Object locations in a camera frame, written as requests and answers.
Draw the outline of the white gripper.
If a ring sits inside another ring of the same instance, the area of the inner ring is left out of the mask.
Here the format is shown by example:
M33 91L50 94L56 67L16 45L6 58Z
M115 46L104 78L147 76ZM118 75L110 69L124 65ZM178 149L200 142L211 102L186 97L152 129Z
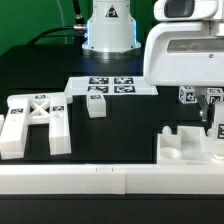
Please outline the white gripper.
M224 37L210 30L207 21L155 26L145 45L145 80L156 86L224 86ZM206 121L209 105L203 95L196 99Z

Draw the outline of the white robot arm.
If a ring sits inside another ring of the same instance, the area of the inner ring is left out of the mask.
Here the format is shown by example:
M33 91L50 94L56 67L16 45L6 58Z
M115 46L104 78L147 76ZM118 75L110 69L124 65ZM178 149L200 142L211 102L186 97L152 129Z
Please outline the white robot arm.
M143 77L156 86L224 87L224 0L157 0L144 52Z

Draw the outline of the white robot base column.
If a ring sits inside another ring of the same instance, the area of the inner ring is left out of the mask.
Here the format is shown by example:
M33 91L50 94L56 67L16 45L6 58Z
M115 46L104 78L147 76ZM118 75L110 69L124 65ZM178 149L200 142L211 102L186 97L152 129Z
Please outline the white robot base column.
M87 40L82 50L84 55L106 60L140 53L130 0L93 0L93 13L87 21Z

